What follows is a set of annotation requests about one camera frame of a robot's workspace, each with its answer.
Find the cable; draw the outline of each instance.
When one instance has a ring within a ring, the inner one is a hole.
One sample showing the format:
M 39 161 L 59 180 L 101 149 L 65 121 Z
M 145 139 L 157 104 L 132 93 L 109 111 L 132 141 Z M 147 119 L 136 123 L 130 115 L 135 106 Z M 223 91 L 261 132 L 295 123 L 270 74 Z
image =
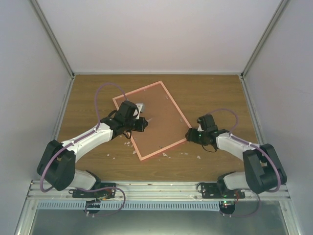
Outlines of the cable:
M 237 192 L 237 190 L 235 191 L 235 194 L 236 194 L 237 200 L 234 202 L 234 204 L 236 204 L 239 201 L 239 193 Z
M 232 134 L 233 130 L 238 126 L 238 123 L 239 123 L 238 115 L 237 115 L 234 111 L 232 111 L 231 109 L 227 109 L 227 108 L 216 109 L 216 110 L 213 110 L 213 111 L 211 111 L 211 112 L 209 112 L 209 113 L 207 113 L 207 114 L 212 114 L 212 113 L 215 113 L 215 112 L 217 112 L 217 111 L 222 111 L 222 110 L 229 111 L 229 112 L 232 113 L 232 114 L 235 116 L 235 118 L 236 118 L 236 123 L 235 123 L 235 125 L 229 130 L 229 136 L 230 136 L 232 139 L 236 140 L 236 141 L 239 141 L 239 142 L 241 142 L 241 143 L 243 143 L 243 144 L 246 144 L 246 145 L 248 145 L 248 146 L 251 146 L 251 147 L 255 148 L 256 150 L 258 150 L 259 152 L 261 152 L 261 153 L 265 156 L 265 158 L 268 160 L 268 162 L 269 162 L 270 165 L 272 166 L 272 168 L 273 168 L 273 170 L 274 170 L 274 172 L 275 172 L 276 178 L 277 178 L 277 187 L 276 187 L 275 189 L 273 189 L 273 190 L 268 190 L 268 192 L 277 192 L 277 191 L 279 190 L 280 186 L 281 186 L 280 175 L 279 175 L 279 173 L 278 173 L 278 170 L 277 170 L 277 168 L 276 168 L 274 162 L 271 160 L 271 158 L 269 157 L 269 155 L 268 155 L 266 152 L 264 152 L 262 149 L 260 149 L 256 144 L 253 144 L 253 143 L 250 143 L 250 142 L 248 142 L 248 141 L 245 141 L 245 140 L 243 140 L 243 139 L 241 139 L 241 138 L 239 138 L 239 137 L 237 137 L 237 136 L 235 136 L 235 135 Z
M 197 183 L 197 186 L 196 186 L 196 191 L 198 191 L 199 193 L 202 193 L 202 191 L 199 191 L 199 186 L 201 184 L 204 184 L 204 182 Z
M 255 195 L 258 198 L 258 207 L 254 212 L 252 212 L 250 214 L 244 214 L 244 215 L 231 215 L 231 214 L 225 214 L 225 213 L 220 211 L 220 214 L 222 214 L 223 216 L 229 215 L 229 217 L 235 217 L 235 218 L 247 218 L 247 217 L 256 215 L 260 211 L 262 202 L 261 202 L 260 196 L 258 194 L 255 194 Z
M 40 178 L 40 190 L 41 190 L 41 192 L 48 192 L 48 191 L 50 191 L 51 189 L 53 189 L 53 187 L 50 187 L 50 188 L 48 188 L 48 189 L 44 189 L 45 175 L 46 175 L 46 173 L 47 173 L 49 167 L 50 167 L 51 164 L 53 163 L 53 161 L 54 161 L 65 149 L 67 149 L 67 148 L 70 147 L 71 145 L 74 145 L 74 144 L 77 143 L 78 141 L 81 141 L 81 140 L 83 140 L 84 138 L 90 136 L 91 134 L 95 133 L 96 130 L 98 130 L 98 128 L 99 128 L 99 126 L 100 126 L 100 115 L 99 115 L 99 110 L 98 110 L 98 105 L 97 105 L 97 97 L 98 97 L 98 93 L 100 92 L 100 90 L 101 90 L 104 86 L 107 86 L 107 85 L 116 86 L 116 87 L 123 93 L 125 99 L 128 100 L 127 97 L 126 97 L 126 94 L 125 94 L 124 90 L 123 90 L 120 86 L 118 86 L 117 84 L 115 84 L 115 83 L 108 82 L 108 83 L 105 83 L 105 84 L 101 85 L 101 86 L 97 89 L 97 91 L 96 91 L 96 93 L 95 93 L 95 95 L 94 95 L 94 107 L 95 107 L 95 109 L 96 109 L 96 114 L 97 114 L 97 118 L 98 118 L 97 126 L 96 126 L 92 131 L 90 131 L 89 133 L 87 133 L 87 134 L 83 135 L 82 137 L 76 139 L 73 143 L 69 143 L 68 145 L 64 146 L 63 148 L 61 148 L 58 152 L 56 152 L 56 153 L 52 156 L 52 158 L 50 159 L 50 161 L 48 162 L 48 164 L 45 166 L 45 169 L 44 169 L 44 171 L 43 171 L 43 173 L 42 173 L 42 175 L 41 175 L 41 178 Z
M 209 151 L 209 150 L 207 150 L 203 145 L 202 145 L 202 148 L 205 150 L 205 151 L 207 151 L 207 152 L 209 152 L 209 153 L 215 153 L 217 150 L 215 149 L 215 151 Z
M 232 131 L 235 130 L 235 128 L 238 126 L 238 123 L 239 123 L 238 115 L 234 111 L 232 111 L 231 109 L 227 109 L 227 108 L 220 108 L 220 109 L 213 110 L 213 111 L 211 111 L 211 112 L 209 112 L 207 114 L 212 114 L 212 113 L 215 113 L 217 111 L 223 111 L 223 110 L 232 113 L 235 116 L 235 118 L 236 118 L 235 125 L 229 130 L 229 133 L 232 133 Z
M 83 189 L 83 188 L 77 188 L 77 189 L 80 190 L 80 191 L 84 191 L 84 192 L 98 192 L 98 191 L 107 190 L 107 189 L 115 189 L 115 190 L 120 191 L 123 194 L 124 200 L 123 200 L 123 203 L 122 203 L 122 205 L 121 205 L 121 207 L 119 209 L 117 209 L 116 211 L 114 211 L 112 213 L 109 213 L 109 214 L 99 214 L 99 215 L 92 214 L 92 217 L 106 217 L 106 216 L 114 215 L 114 214 L 118 213 L 119 211 L 121 211 L 124 208 L 125 203 L 126 203 L 125 192 L 122 189 L 117 188 L 117 187 L 104 187 L 104 188 L 98 188 L 98 189 L 93 189 L 93 190 L 87 190 L 87 189 Z M 95 202 L 92 202 L 92 203 L 86 203 L 86 206 L 85 206 L 85 213 L 86 213 L 86 215 L 88 215 L 88 212 L 87 212 L 88 205 L 91 205 L 93 203 L 99 203 L 99 202 L 100 201 L 95 201 Z

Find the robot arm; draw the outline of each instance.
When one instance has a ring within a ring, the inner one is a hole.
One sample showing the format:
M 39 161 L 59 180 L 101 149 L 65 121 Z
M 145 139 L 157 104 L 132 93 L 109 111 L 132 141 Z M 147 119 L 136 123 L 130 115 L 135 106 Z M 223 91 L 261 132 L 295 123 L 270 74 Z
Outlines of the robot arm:
M 278 159 L 274 147 L 270 144 L 252 144 L 230 134 L 227 130 L 219 130 L 212 115 L 198 118 L 198 129 L 190 128 L 186 134 L 188 141 L 202 146 L 212 145 L 216 150 L 224 150 L 244 162 L 244 172 L 230 172 L 218 177 L 217 186 L 222 195 L 228 190 L 249 188 L 261 193 L 277 186 L 277 176 L 268 159 L 256 148 L 263 150 L 274 163 L 281 184 L 287 177 Z
M 52 162 L 45 175 L 45 180 L 59 191 L 66 187 L 93 188 L 99 179 L 90 172 L 76 170 L 75 163 L 98 145 L 121 134 L 126 135 L 125 132 L 130 134 L 132 131 L 143 132 L 148 126 L 146 119 L 139 117 L 143 108 L 142 103 L 133 104 L 126 100 L 118 111 L 113 111 L 89 131 L 62 143 L 56 140 L 51 141 L 37 167 L 37 173 L 42 175 L 53 155 L 64 146 L 72 144 Z

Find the metal grate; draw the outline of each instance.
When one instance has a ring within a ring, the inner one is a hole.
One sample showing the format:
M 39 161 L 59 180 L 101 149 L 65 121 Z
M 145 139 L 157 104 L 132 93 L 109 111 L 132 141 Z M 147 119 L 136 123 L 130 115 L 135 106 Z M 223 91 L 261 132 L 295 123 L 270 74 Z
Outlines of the metal grate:
M 102 201 L 100 208 L 94 210 L 116 210 L 120 208 L 120 201 Z M 38 209 L 44 210 L 82 210 L 86 206 L 85 201 L 68 200 L 41 200 Z M 146 202 L 128 201 L 123 210 L 128 211 L 219 211 L 219 203 L 206 202 Z

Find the metal bracket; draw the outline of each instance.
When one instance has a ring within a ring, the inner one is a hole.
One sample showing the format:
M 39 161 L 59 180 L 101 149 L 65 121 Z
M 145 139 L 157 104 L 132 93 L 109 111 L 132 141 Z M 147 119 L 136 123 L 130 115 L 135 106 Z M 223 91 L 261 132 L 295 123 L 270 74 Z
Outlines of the metal bracket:
M 216 183 L 201 183 L 201 194 L 202 198 L 220 198 L 223 200 L 227 199 L 237 199 L 237 195 L 234 190 L 228 190 L 221 195 Z M 239 199 L 244 199 L 246 197 L 244 192 L 237 192 Z
M 105 187 L 116 187 L 116 183 L 104 183 L 100 184 L 99 188 Z M 112 189 L 111 191 L 103 190 L 99 192 L 84 192 L 79 189 L 70 189 L 69 194 L 72 194 L 73 198 L 114 198 L 115 197 L 115 190 Z

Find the wooden surface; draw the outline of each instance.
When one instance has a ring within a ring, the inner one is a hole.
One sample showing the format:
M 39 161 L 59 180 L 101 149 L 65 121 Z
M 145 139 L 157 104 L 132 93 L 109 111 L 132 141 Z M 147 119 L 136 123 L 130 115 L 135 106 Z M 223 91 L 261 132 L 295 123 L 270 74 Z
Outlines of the wooden surface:
M 234 134 L 256 142 L 241 84 L 235 75 L 78 75 L 58 140 L 71 139 L 96 124 L 93 99 L 101 84 L 114 82 L 130 92 L 160 80 L 193 127 L 198 126 L 197 118 L 205 113 L 229 108 L 239 116 Z M 98 95 L 101 117 L 115 109 L 112 98 L 118 95 L 119 89 L 113 86 L 103 88 Z M 229 130 L 235 123 L 235 118 L 226 111 L 217 112 L 213 117 L 220 129 Z M 244 169 L 243 163 L 231 154 L 221 150 L 205 152 L 200 145 L 191 142 L 165 151 L 168 157 L 159 154 L 141 162 L 133 155 L 134 149 L 124 144 L 126 142 L 125 137 L 117 137 L 98 146 L 82 157 L 76 168 L 89 170 L 102 180 L 115 181 L 215 181 L 224 173 Z

